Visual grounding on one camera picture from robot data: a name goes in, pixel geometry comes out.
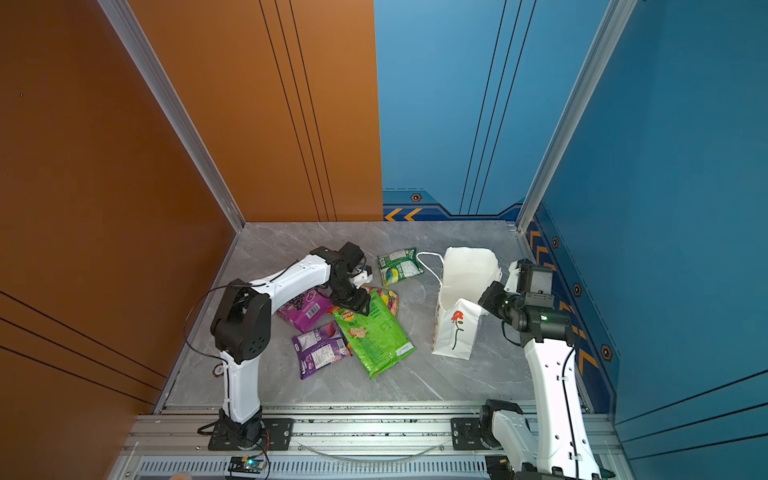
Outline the large green chips bag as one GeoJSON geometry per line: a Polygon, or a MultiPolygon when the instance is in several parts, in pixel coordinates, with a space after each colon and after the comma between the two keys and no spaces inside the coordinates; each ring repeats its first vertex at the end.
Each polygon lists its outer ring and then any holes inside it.
{"type": "Polygon", "coordinates": [[[349,348],[374,379],[416,351],[397,317],[376,294],[370,294],[370,314],[334,307],[332,313],[349,348]]]}

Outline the small green snack bag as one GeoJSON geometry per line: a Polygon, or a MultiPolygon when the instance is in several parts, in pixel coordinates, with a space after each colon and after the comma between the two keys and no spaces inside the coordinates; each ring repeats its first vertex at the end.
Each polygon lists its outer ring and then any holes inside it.
{"type": "Polygon", "coordinates": [[[414,278],[424,273],[417,259],[416,248],[401,249],[377,257],[382,285],[388,287],[395,283],[414,278]]]}

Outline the white paper bag with flowers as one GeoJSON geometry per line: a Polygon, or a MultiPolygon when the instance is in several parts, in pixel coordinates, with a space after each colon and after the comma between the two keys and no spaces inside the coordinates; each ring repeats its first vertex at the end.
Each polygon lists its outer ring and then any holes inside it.
{"type": "Polygon", "coordinates": [[[480,297],[502,276],[496,255],[485,248],[449,247],[444,254],[418,252],[416,258],[439,284],[432,353],[469,360],[483,314],[480,297]]]}

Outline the purple snack bag white label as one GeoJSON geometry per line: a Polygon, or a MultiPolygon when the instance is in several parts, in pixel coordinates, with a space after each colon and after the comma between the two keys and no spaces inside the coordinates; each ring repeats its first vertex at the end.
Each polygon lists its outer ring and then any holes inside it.
{"type": "Polygon", "coordinates": [[[300,378],[307,379],[320,369],[352,356],[347,341],[335,321],[292,338],[300,378]]]}

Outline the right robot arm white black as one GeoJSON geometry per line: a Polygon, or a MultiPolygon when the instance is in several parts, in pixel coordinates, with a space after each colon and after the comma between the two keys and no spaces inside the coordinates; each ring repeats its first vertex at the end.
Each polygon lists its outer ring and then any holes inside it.
{"type": "Polygon", "coordinates": [[[552,295],[508,292],[498,281],[480,297],[481,307],[520,333],[538,436],[510,402],[487,401],[480,424],[491,444],[503,450],[514,479],[601,479],[579,403],[575,331],[568,313],[553,303],[552,295]]]}

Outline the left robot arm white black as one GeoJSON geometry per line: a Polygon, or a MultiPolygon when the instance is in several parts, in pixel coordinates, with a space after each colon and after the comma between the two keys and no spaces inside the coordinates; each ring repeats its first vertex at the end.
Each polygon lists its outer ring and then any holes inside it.
{"type": "Polygon", "coordinates": [[[370,294],[362,287],[371,274],[361,248],[317,247],[284,270],[223,289],[210,332],[224,368],[224,401],[214,432],[240,449],[255,447],[265,427],[258,394],[259,360],[269,344],[271,319],[288,301],[319,287],[333,305],[368,314],[370,294]]]}

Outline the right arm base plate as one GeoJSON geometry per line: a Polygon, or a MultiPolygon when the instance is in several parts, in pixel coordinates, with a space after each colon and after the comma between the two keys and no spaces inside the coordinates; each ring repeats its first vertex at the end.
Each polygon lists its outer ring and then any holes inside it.
{"type": "Polygon", "coordinates": [[[483,441],[477,417],[457,417],[450,421],[453,449],[456,451],[489,450],[483,441]]]}

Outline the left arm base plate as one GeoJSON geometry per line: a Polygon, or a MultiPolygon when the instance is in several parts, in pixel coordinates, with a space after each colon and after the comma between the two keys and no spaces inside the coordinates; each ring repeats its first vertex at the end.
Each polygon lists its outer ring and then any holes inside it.
{"type": "Polygon", "coordinates": [[[248,433],[227,426],[221,419],[213,424],[207,449],[209,451],[254,451],[256,453],[284,452],[289,449],[294,421],[267,418],[252,422],[248,433]]]}

